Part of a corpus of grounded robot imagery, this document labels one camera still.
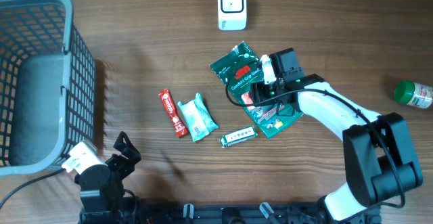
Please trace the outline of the small orange white packet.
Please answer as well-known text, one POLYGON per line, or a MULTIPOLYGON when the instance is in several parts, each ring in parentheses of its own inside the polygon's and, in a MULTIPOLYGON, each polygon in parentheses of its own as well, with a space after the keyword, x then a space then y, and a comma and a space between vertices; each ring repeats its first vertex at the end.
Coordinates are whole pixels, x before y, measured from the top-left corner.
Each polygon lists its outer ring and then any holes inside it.
POLYGON ((245 104, 252 104, 253 103, 249 92, 245 92, 244 94, 242 94, 241 98, 245 104))

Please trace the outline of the green 3M gloves packet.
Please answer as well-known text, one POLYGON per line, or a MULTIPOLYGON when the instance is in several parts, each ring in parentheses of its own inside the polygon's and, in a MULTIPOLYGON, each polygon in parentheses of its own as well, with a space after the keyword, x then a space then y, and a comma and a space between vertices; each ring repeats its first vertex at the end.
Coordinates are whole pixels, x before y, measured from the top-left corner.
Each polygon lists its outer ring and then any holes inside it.
POLYGON ((242 94, 250 92, 252 83, 263 81, 263 72, 256 63, 259 57, 245 43, 236 45, 228 54, 210 65, 227 91, 232 94, 234 102, 247 105, 243 110, 267 138, 272 138, 284 129, 292 126, 303 113, 297 112, 290 105, 275 104, 254 107, 242 101, 242 94))

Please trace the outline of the dark green snack bar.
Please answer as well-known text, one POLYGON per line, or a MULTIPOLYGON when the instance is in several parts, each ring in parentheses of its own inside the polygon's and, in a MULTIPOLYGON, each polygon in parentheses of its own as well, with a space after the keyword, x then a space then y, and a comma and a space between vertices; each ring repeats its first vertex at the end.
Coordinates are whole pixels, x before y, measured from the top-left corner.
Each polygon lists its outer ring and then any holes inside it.
POLYGON ((244 129, 240 129, 238 131, 234 131, 232 133, 226 134, 222 136, 219 141, 221 143, 222 148, 227 148, 234 144, 255 138, 257 136, 257 132, 254 126, 249 126, 244 129))

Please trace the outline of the red Nescafe sachet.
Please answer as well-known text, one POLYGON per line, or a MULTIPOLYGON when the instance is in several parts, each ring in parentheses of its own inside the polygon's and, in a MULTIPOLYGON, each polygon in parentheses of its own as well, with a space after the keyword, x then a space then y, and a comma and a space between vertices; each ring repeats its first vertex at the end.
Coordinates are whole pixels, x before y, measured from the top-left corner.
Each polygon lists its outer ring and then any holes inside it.
POLYGON ((168 89, 163 89, 158 94, 169 118, 172 122, 175 133, 178 138, 181 138, 188 134, 188 130, 184 125, 183 121, 180 119, 170 91, 168 89))

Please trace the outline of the mint wet wipes packet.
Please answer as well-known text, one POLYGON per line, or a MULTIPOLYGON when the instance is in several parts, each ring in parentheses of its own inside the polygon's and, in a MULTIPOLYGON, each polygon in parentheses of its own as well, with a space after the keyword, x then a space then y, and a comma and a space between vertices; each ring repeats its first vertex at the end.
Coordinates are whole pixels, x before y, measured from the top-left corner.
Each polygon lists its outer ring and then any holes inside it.
POLYGON ((190 102, 186 104, 177 102, 177 105, 187 123, 193 142, 205 138, 219 127, 218 124, 213 121, 207 107, 204 105, 200 93, 196 93, 195 98, 190 102))

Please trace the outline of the green lid jar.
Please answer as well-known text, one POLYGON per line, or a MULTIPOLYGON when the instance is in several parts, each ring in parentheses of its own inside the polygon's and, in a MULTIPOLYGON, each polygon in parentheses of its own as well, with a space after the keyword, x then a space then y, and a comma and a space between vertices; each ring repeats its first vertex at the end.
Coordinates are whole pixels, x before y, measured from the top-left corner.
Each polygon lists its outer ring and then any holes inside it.
POLYGON ((394 90, 394 100, 400 104, 427 109, 432 105, 432 87, 403 80, 394 90))

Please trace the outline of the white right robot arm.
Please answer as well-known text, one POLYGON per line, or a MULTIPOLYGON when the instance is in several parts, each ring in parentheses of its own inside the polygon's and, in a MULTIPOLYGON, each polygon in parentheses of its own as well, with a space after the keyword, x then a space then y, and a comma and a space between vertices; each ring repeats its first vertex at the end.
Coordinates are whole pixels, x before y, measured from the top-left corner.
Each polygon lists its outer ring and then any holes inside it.
POLYGON ((290 104, 342 140, 346 182, 322 199, 329 221, 341 223, 372 208, 387 206, 422 185, 423 175, 405 119, 396 112, 381 115, 355 104, 311 74, 286 81, 253 83, 256 105, 290 104))

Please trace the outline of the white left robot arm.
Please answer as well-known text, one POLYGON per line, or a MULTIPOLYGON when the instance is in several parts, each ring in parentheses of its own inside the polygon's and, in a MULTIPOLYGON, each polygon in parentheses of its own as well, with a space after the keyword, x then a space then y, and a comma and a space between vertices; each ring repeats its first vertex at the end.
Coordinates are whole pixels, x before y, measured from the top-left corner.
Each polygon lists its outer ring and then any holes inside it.
POLYGON ((119 155, 112 155, 103 164, 97 164, 78 173, 75 182, 80 185, 83 203, 79 223, 138 223, 138 199, 125 189, 122 180, 128 177, 141 154, 133 146, 125 132, 120 132, 114 148, 119 155))

